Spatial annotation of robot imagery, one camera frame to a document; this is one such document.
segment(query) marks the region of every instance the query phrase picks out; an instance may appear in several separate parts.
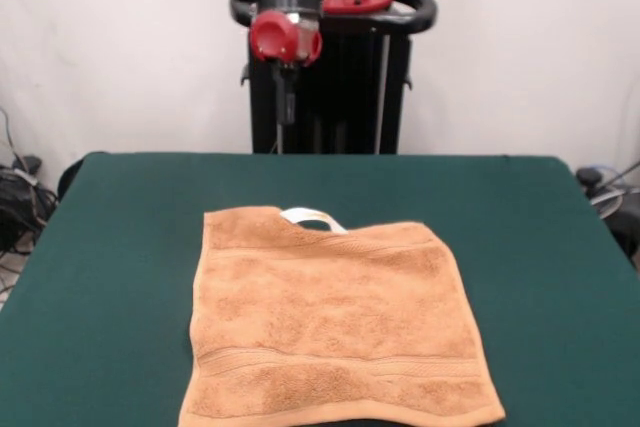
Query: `cable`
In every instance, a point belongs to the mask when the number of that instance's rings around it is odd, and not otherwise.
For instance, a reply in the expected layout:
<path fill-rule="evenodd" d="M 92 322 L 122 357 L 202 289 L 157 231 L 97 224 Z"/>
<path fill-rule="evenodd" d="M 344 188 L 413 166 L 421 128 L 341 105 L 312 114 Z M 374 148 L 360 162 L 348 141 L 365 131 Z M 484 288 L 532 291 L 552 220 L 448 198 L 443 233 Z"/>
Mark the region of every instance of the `cable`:
<path fill-rule="evenodd" d="M 631 195 L 631 194 L 640 194 L 640 188 L 634 187 L 633 189 L 627 189 L 627 190 L 621 190 L 621 189 L 612 190 L 611 192 L 607 192 L 606 194 L 602 194 L 602 195 L 599 195 L 598 197 L 592 198 L 591 205 L 598 205 L 607 200 L 615 199 L 618 197 L 623 197 L 625 195 Z"/>
<path fill-rule="evenodd" d="M 28 172 L 29 168 L 27 167 L 27 163 L 24 161 L 22 157 L 18 155 L 18 153 L 16 152 L 15 145 L 13 145 L 13 139 L 11 138 L 11 128 L 9 127 L 9 114 L 7 114 L 7 111 L 4 110 L 4 107 L 2 107 L 1 105 L 0 105 L 0 113 L 4 116 L 4 130 L 7 136 L 7 142 L 0 141 L 0 143 L 6 145 L 9 149 L 11 149 L 11 152 L 13 153 L 16 160 L 20 162 L 20 164 L 22 164 L 22 167 L 24 167 L 25 172 Z"/>
<path fill-rule="evenodd" d="M 617 171 L 616 169 L 614 169 L 613 167 L 611 167 L 609 165 L 601 165 L 601 164 L 589 165 L 587 168 L 600 170 L 600 171 L 604 171 L 604 172 L 609 172 L 610 174 L 613 174 L 614 176 L 617 176 L 619 179 L 622 180 L 622 184 L 621 185 L 623 185 L 625 187 L 628 187 L 626 181 L 624 180 L 624 175 L 620 175 L 619 171 Z"/>
<path fill-rule="evenodd" d="M 4 107 L 2 107 L 1 105 L 0 105 L 0 114 L 4 116 L 4 130 L 7 133 L 7 141 L 11 146 L 11 150 L 15 150 L 15 147 L 13 146 L 13 140 L 11 139 L 11 128 L 9 127 L 9 114 L 7 114 L 7 111 L 4 110 Z"/>
<path fill-rule="evenodd" d="M 636 170 L 638 167 L 640 167 L 640 160 L 638 160 L 636 163 L 634 163 L 631 167 L 627 168 L 626 170 L 623 170 L 621 173 L 619 173 L 618 175 L 616 175 L 612 179 L 607 180 L 604 184 L 601 184 L 598 187 L 598 190 L 596 190 L 596 194 L 599 193 L 599 192 L 602 192 L 603 190 L 605 190 L 610 185 L 615 184 L 618 180 L 623 179 L 627 174 L 630 174 L 631 172 Z"/>
<path fill-rule="evenodd" d="M 13 284 L 13 285 L 7 285 L 6 287 L 3 287 L 3 288 L 2 288 L 2 290 L 0 290 L 0 295 L 5 294 L 5 293 L 6 293 L 6 294 L 8 294 L 9 292 L 11 292 L 11 290 L 12 290 L 15 286 L 16 286 L 16 284 Z M 1 303 L 4 303 L 4 302 L 6 302 L 6 301 L 7 301 L 7 299 L 0 300 L 0 302 L 1 302 Z"/>
<path fill-rule="evenodd" d="M 2 264 L 0 264 L 0 269 L 6 270 L 7 272 L 10 272 L 10 273 L 16 274 L 16 275 L 20 275 L 22 273 L 19 270 L 12 269 L 11 267 L 7 267 L 6 265 L 2 265 Z"/>

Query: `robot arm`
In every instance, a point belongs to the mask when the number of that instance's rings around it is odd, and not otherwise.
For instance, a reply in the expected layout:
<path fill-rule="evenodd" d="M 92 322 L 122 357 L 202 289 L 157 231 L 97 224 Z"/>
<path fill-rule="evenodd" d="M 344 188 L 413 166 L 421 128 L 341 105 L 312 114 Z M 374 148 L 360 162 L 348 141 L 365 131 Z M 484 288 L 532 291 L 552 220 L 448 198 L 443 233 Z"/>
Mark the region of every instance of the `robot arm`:
<path fill-rule="evenodd" d="M 295 121 L 294 84 L 301 66 L 320 55 L 323 0 L 236 0 L 252 4 L 249 41 L 253 54 L 272 64 L 279 125 Z"/>

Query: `table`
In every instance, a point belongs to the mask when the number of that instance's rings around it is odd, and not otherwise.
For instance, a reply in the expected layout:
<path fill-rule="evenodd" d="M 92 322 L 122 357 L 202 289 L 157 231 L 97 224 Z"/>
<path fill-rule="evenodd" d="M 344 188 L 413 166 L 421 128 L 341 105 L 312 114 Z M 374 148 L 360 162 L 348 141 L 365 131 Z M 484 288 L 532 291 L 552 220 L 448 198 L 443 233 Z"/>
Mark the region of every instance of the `table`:
<path fill-rule="evenodd" d="M 504 425 L 638 425 L 640 282 L 560 161 L 207 154 L 87 159 L 0 312 L 0 425 L 176 425 L 202 214 L 242 205 L 425 222 Z"/>

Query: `black handle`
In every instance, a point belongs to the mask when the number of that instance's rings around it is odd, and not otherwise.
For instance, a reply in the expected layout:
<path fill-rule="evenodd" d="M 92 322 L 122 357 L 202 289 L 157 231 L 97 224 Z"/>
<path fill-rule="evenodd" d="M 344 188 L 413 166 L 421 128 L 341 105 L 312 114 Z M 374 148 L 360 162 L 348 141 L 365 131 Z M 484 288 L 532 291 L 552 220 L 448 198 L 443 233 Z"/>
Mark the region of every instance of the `black handle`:
<path fill-rule="evenodd" d="M 384 11 L 374 14 L 325 15 L 321 23 L 324 32 L 361 33 L 372 30 L 380 34 L 411 35 L 430 29 L 436 21 L 438 6 L 435 0 L 395 0 L 408 5 L 415 12 Z M 231 16 L 245 27 L 251 25 L 251 6 L 246 2 L 230 1 Z"/>

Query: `black cable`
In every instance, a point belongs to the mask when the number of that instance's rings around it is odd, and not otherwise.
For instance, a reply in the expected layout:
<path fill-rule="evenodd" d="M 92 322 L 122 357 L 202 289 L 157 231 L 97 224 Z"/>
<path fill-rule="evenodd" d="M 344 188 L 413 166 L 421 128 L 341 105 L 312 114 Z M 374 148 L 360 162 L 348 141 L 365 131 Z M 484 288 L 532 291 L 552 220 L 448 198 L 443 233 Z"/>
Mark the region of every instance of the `black cable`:
<path fill-rule="evenodd" d="M 11 267 L 7 267 L 6 265 L 0 264 L 0 269 L 6 270 L 7 272 L 11 272 L 12 274 L 20 275 L 21 272 L 19 270 L 12 269 Z"/>
<path fill-rule="evenodd" d="M 598 189 L 595 191 L 595 195 L 601 193 L 604 189 L 606 189 L 607 187 L 615 184 L 620 179 L 623 179 L 625 176 L 629 175 L 631 172 L 636 170 L 638 167 L 640 167 L 640 160 L 638 160 L 635 164 L 631 165 L 631 167 L 629 167 L 628 169 L 623 170 L 622 172 L 620 172 L 618 175 L 616 175 L 612 179 L 607 180 L 604 184 L 601 184 L 600 186 L 598 186 Z"/>
<path fill-rule="evenodd" d="M 16 284 L 13 285 L 8 285 L 6 287 L 4 287 L 2 290 L 0 290 L 0 295 L 4 294 L 5 292 L 10 292 L 11 289 L 13 289 L 16 286 Z"/>
<path fill-rule="evenodd" d="M 25 227 L 27 230 L 30 230 L 31 232 L 40 233 L 43 229 L 43 227 L 35 227 L 33 224 L 29 223 L 28 220 L 25 220 L 24 217 L 22 217 L 19 212 L 16 212 L 11 207 L 7 207 L 6 205 L 0 205 L 0 210 L 3 210 L 9 215 L 11 215 L 13 217 L 13 220 L 18 222 L 19 224 L 22 224 L 23 227 Z"/>
<path fill-rule="evenodd" d="M 20 255 L 22 257 L 29 257 L 31 255 L 30 250 L 18 250 L 15 247 L 11 247 L 9 253 L 13 255 Z"/>

